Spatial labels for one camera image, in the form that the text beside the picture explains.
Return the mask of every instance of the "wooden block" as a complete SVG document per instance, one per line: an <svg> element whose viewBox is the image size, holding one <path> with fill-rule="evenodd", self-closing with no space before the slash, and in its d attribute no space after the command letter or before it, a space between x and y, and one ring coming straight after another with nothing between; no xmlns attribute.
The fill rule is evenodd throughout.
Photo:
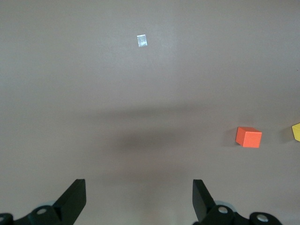
<svg viewBox="0 0 300 225"><path fill-rule="evenodd" d="M292 126L292 132L294 133L295 139L300 142L300 123Z"/></svg>
<svg viewBox="0 0 300 225"><path fill-rule="evenodd" d="M235 141L245 148L259 148L261 138L262 132L253 127L238 127Z"/></svg>

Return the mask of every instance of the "screw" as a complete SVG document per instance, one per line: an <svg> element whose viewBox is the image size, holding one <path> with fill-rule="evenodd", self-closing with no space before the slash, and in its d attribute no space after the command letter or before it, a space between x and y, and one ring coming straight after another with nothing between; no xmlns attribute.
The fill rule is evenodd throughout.
<svg viewBox="0 0 300 225"><path fill-rule="evenodd" d="M38 215L41 215L43 213L47 212L47 209L40 209L39 211L37 211Z"/></svg>
<svg viewBox="0 0 300 225"><path fill-rule="evenodd" d="M221 206L221 207L219 207L219 212L226 214L226 213L228 213L228 210L225 207Z"/></svg>
<svg viewBox="0 0 300 225"><path fill-rule="evenodd" d="M265 215L263 215L263 214L258 214L258 215L256 216L256 218L257 218L259 221L262 221L262 222L268 222L268 221L269 221L268 218L267 218Z"/></svg>

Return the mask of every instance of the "small white square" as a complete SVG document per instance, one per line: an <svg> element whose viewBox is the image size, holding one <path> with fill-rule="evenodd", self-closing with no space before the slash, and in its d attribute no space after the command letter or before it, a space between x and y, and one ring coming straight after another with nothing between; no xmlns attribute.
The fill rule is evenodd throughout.
<svg viewBox="0 0 300 225"><path fill-rule="evenodd" d="M143 35L138 35L136 36L137 37L137 42L139 44L139 47L144 47L144 46L147 46L147 38L146 38L146 35L143 34Z"/></svg>

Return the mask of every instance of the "orange cube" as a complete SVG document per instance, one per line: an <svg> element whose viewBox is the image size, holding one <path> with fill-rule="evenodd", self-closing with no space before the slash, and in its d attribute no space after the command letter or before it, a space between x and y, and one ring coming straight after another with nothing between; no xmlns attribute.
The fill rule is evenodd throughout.
<svg viewBox="0 0 300 225"><path fill-rule="evenodd" d="M253 127L238 127L235 141L245 148L259 148L262 132Z"/></svg>

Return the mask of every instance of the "yellow block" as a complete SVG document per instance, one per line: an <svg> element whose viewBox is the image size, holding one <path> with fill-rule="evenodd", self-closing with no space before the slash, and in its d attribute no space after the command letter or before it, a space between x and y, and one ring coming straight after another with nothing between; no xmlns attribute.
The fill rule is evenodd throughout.
<svg viewBox="0 0 300 225"><path fill-rule="evenodd" d="M292 132L294 133L295 139L300 142L300 123L292 126Z"/></svg>

